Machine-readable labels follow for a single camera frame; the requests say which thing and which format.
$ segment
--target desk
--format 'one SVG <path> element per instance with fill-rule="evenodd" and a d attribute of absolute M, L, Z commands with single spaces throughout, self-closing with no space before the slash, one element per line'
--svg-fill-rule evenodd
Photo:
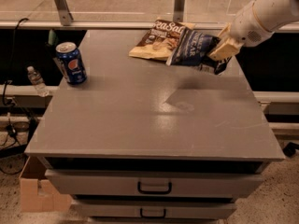
<path fill-rule="evenodd" d="M 89 217 L 227 218 L 281 148 L 235 57 L 221 76 L 129 57 L 144 33 L 88 32 L 88 80 L 61 82 L 25 152 Z"/>

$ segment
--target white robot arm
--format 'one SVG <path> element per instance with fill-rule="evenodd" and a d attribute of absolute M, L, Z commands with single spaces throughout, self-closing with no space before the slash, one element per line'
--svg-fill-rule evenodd
<path fill-rule="evenodd" d="M 241 47 L 256 47 L 280 27 L 299 21 L 299 0 L 255 0 L 235 15 L 220 34 L 220 44 L 208 55 L 221 60 L 236 55 Z"/>

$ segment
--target concrete floor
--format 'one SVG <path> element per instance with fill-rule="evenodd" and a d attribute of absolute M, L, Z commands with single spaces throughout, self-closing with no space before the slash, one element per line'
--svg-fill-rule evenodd
<path fill-rule="evenodd" d="M 154 21 L 172 18 L 173 0 L 67 0 L 76 21 Z M 185 21 L 230 21 L 249 0 L 187 0 Z M 29 17 L 32 21 L 57 21 L 52 0 L 0 0 L 0 22 Z M 25 142 L 26 134 L 20 137 Z M 7 134 L 0 133 L 0 144 Z M 7 172 L 22 168 L 22 155 L 0 160 Z M 236 202 L 237 210 L 221 223 L 299 223 L 299 155 L 272 163 L 263 172 L 265 182 L 247 199 Z M 22 213 L 19 175 L 0 173 L 1 224 L 85 223 L 73 210 L 67 213 Z"/>

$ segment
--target black handle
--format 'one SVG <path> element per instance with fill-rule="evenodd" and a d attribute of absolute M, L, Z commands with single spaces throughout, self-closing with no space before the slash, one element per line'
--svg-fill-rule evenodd
<path fill-rule="evenodd" d="M 148 218 L 148 219 L 161 219 L 161 218 L 165 218 L 166 217 L 166 209 L 163 209 L 163 215 L 162 216 L 153 217 L 153 216 L 144 216 L 143 215 L 143 209 L 140 208 L 140 216 L 143 217 L 143 218 Z"/>
<path fill-rule="evenodd" d="M 169 194 L 172 190 L 172 183 L 169 182 L 168 183 L 168 190 L 162 190 L 162 191 L 158 191 L 158 190 L 143 190 L 141 189 L 141 182 L 138 182 L 138 191 L 141 194 L 150 194 L 150 195 L 165 195 L 165 194 Z"/>

